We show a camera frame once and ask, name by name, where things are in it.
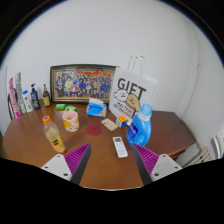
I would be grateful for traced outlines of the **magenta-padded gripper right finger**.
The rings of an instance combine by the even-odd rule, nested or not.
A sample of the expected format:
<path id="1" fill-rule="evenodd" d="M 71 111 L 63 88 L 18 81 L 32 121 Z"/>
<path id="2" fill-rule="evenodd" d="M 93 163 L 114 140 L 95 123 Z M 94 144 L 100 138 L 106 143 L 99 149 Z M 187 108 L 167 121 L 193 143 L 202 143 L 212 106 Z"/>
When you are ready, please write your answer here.
<path id="1" fill-rule="evenodd" d="M 150 184 L 182 169 L 167 154 L 158 155 L 143 146 L 133 144 L 132 154 L 143 185 Z"/>

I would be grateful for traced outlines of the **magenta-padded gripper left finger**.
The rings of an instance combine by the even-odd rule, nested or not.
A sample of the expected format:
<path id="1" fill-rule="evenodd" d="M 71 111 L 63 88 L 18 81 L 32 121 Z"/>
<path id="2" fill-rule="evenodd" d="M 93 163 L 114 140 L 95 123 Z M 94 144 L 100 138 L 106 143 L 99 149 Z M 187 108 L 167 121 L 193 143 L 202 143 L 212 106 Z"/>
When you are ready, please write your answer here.
<path id="1" fill-rule="evenodd" d="M 66 155 L 56 154 L 42 169 L 79 185 L 90 155 L 91 144 L 87 143 Z"/>

